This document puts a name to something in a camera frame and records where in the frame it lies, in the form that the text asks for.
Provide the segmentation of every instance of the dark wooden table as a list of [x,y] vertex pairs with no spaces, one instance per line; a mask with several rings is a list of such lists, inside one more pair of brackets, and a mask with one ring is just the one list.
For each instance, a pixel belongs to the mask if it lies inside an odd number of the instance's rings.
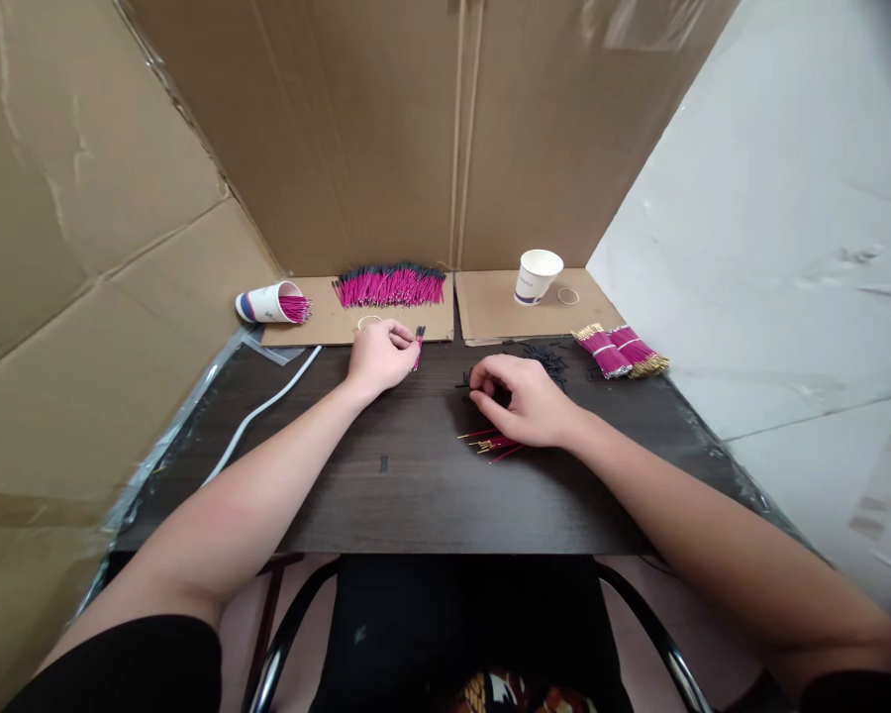
[[[490,428],[456,388],[481,358],[520,355],[522,345],[426,344],[420,370],[380,396],[344,436],[284,537],[283,553],[652,552],[623,507],[578,460],[523,449],[494,464],[457,435]],[[780,521],[761,493],[672,383],[589,380],[590,354],[570,339],[554,349],[569,365],[567,392],[581,406],[761,515]],[[349,347],[325,348],[282,402],[247,429],[234,458],[303,413],[344,378]],[[148,479],[116,542],[136,551],[211,472],[241,420],[278,391],[309,350],[278,366],[241,347]],[[290,463],[283,465],[290,477]],[[653,497],[660,497],[654,492]]]

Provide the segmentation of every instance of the white paper cup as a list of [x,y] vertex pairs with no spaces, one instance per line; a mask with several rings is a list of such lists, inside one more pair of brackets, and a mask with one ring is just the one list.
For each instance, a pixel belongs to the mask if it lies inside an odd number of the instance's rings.
[[528,251],[522,255],[515,284],[515,301],[534,307],[542,301],[551,283],[564,269],[564,260],[551,251]]
[[235,309],[246,322],[290,322],[280,308],[281,297],[300,297],[303,292],[290,280],[284,280],[269,287],[261,287],[251,292],[242,292],[235,298]]

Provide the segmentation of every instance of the person's left hand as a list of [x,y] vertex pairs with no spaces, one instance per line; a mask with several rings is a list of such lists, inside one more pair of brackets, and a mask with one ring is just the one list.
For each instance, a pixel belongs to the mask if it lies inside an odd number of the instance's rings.
[[396,320],[373,322],[353,340],[346,381],[376,398],[404,378],[419,356],[419,342]]

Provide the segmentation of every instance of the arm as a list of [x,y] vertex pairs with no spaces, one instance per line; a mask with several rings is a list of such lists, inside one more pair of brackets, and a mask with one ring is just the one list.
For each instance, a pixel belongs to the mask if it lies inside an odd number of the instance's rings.
[[[823,673],[891,671],[891,617],[783,532],[576,406],[540,364],[490,356],[469,380],[506,436],[565,448],[593,470],[680,577],[761,645],[796,699]],[[491,398],[496,382],[512,392],[508,410]]]
[[117,624],[187,614],[215,629],[261,569],[359,412],[405,378],[419,353],[386,320],[357,333],[346,380],[178,507],[62,636],[41,668]]

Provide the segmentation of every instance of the cardboard sheet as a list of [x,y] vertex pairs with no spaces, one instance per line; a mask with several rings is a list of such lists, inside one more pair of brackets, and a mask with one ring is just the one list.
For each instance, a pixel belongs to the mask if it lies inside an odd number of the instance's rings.
[[119,2],[280,264],[330,275],[585,265],[738,0]]
[[[335,277],[291,277],[301,291],[314,301],[307,324],[271,324],[264,329],[265,347],[352,344],[356,323],[361,317],[376,315],[402,322],[411,330],[426,325],[426,342],[451,342],[455,333],[452,274],[445,276],[445,302],[423,307],[357,307],[345,310],[330,283]],[[364,320],[363,327],[375,320]]]
[[[611,304],[594,278],[583,267],[565,269],[548,289],[541,304],[518,304],[512,293],[518,270],[459,272],[455,279],[462,336],[469,346],[494,344],[496,340],[521,337],[570,335],[594,322],[605,329],[624,324],[624,318]],[[565,305],[557,297],[563,287],[576,291],[581,299]],[[573,295],[564,294],[568,301]]]
[[227,196],[112,3],[0,1],[0,710],[238,328],[231,292],[278,274]]

